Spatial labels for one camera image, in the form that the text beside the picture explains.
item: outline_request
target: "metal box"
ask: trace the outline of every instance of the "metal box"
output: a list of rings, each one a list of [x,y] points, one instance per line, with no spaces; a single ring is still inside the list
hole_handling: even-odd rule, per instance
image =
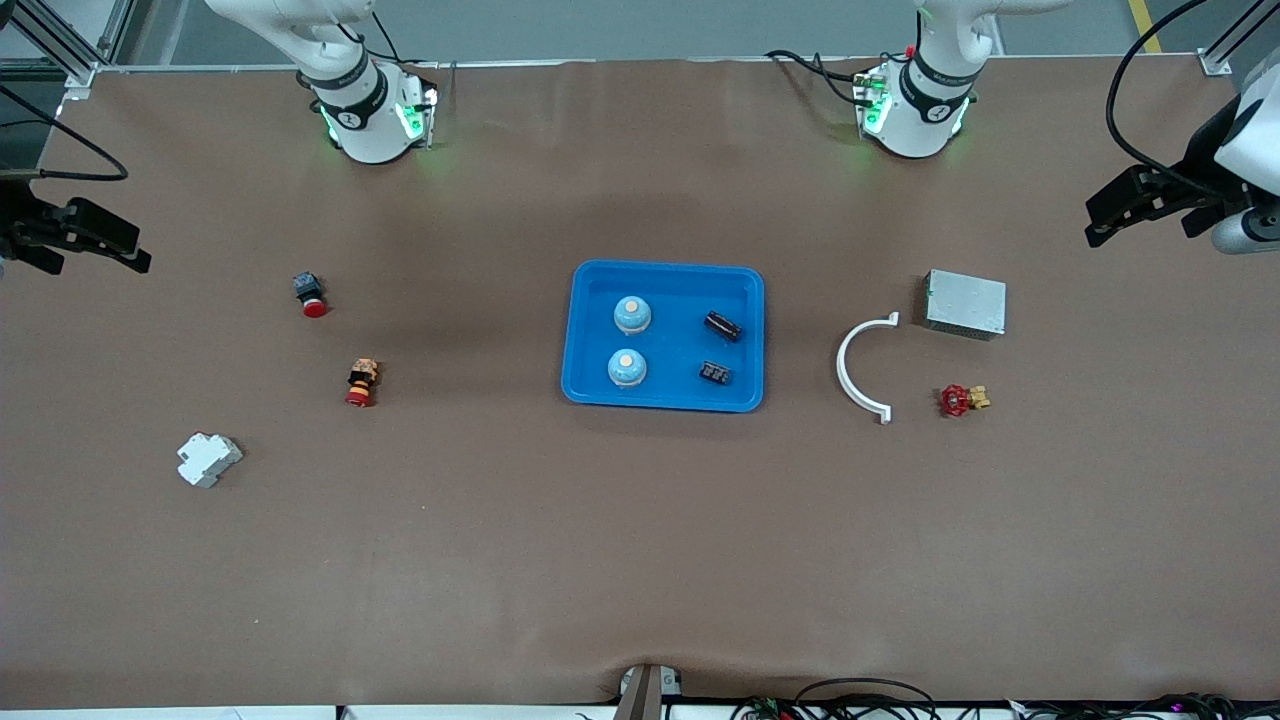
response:
[[[924,278],[924,324],[975,340],[1005,334],[1005,283],[929,270]]]

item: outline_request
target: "gray floor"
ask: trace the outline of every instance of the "gray floor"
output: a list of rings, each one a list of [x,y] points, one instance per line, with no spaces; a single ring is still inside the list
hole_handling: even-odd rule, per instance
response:
[[[5,86],[32,105],[52,114],[63,97],[63,81],[13,82]],[[27,170],[37,167],[49,138],[49,126],[33,120],[35,115],[8,97],[0,97],[0,167]]]
[[[445,61],[741,56],[778,47],[874,55],[901,50],[915,36],[910,4],[884,0],[381,0],[378,12],[402,56]],[[154,31],[133,55],[137,64],[284,61],[201,0],[156,3],[154,14]],[[170,42],[165,33],[178,18]],[[1001,23],[1006,47],[1016,54],[1115,54],[1137,37],[1125,0],[1078,0],[1059,13]],[[357,29],[381,49],[371,22]]]
[[[102,40],[116,0],[45,0],[45,3],[76,28],[81,37],[88,40],[91,45],[97,45]],[[0,29],[0,58],[10,60],[42,56],[40,49],[17,28]]]
[[[1164,17],[1183,3],[1183,0],[1147,1],[1153,18]],[[1252,4],[1253,0],[1215,0],[1197,8],[1160,32],[1161,47],[1166,53],[1207,47],[1231,24],[1230,20]],[[1265,10],[1275,5],[1275,0],[1263,4],[1253,17],[1262,18]],[[1236,82],[1243,81],[1248,72],[1276,47],[1280,47],[1280,12],[1271,15],[1249,40],[1240,45],[1239,50],[1231,54]]]

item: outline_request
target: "white semicircular bracket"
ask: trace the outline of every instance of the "white semicircular bracket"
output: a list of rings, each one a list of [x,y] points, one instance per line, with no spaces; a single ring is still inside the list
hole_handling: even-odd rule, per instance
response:
[[[840,379],[840,387],[845,391],[845,395],[850,400],[860,405],[864,410],[876,413],[881,418],[881,424],[887,425],[890,419],[893,416],[893,407],[884,405],[883,402],[876,402],[867,393],[858,389],[854,380],[849,377],[849,368],[845,365],[845,355],[849,352],[849,343],[858,337],[859,333],[870,328],[896,328],[897,327],[897,313],[890,313],[888,318],[876,318],[874,320],[867,320],[865,323],[858,325],[856,328],[849,331],[845,336],[845,341],[840,343],[840,350],[836,351],[836,378]]]

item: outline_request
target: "table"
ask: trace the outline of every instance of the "table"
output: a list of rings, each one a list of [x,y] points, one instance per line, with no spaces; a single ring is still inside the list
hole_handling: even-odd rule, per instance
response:
[[[132,177],[37,192],[155,263],[0,283],[0,705],[582,702],[641,660],[694,694],[1275,696],[1280,258],[1176,222],[1085,246],[1129,164],[1114,67],[992,61],[923,161],[794,67],[440,72],[438,146],[388,167],[333,151],[287,73],[100,76],[65,119]],[[1230,94],[1140,58],[1120,122],[1172,160]],[[49,167],[90,163],[60,138]],[[566,401],[590,258],[758,269],[762,407]],[[860,337],[882,427],[833,351],[918,319],[931,268],[1009,283],[1009,334]],[[374,409],[342,402],[357,356]],[[952,382],[993,406],[940,418]],[[197,429],[244,448],[210,491],[174,470]]]

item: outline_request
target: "yellow floor line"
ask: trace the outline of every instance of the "yellow floor line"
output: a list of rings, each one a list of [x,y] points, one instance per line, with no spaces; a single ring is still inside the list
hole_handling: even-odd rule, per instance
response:
[[[1147,0],[1129,0],[1129,12],[1133,13],[1133,22],[1138,26],[1138,35],[1151,29],[1151,10],[1147,9]],[[1160,47],[1160,38],[1155,35],[1142,49],[1147,53],[1164,53]]]

